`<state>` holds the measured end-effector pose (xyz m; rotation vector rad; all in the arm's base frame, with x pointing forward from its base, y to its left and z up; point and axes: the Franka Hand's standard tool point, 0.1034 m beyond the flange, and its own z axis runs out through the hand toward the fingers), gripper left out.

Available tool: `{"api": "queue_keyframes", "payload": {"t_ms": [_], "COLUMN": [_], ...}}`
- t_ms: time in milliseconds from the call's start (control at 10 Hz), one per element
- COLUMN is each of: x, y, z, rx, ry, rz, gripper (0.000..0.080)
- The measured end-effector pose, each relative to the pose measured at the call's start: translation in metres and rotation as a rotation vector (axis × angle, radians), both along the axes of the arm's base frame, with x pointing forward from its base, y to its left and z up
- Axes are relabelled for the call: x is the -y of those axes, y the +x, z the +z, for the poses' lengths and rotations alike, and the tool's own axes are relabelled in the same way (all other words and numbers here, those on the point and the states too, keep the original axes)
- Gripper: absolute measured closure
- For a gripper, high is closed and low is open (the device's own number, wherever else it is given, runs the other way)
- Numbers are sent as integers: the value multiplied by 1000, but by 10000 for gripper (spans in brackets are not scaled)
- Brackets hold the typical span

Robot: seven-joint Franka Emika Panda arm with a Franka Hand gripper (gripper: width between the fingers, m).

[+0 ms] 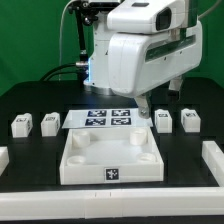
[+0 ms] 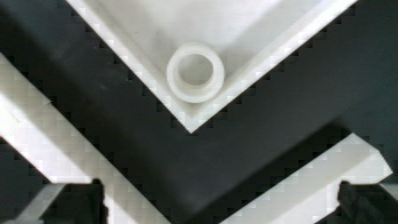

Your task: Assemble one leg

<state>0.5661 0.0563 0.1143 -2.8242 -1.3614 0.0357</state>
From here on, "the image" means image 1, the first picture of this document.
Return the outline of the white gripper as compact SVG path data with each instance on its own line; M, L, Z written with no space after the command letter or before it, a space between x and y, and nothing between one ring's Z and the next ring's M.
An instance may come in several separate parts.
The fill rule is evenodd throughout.
M150 94L145 92L170 80L169 90L179 92L180 75L200 64L196 0L125 0L108 14L107 26L114 32L109 85L118 95L136 97L138 115L149 118Z

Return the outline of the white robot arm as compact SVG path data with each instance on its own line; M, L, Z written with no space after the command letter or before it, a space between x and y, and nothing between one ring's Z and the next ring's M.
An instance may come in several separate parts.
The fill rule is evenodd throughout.
M182 75L200 64L197 7L197 0L87 0L94 52L86 87L133 98L149 118L151 91L166 82L178 91Z

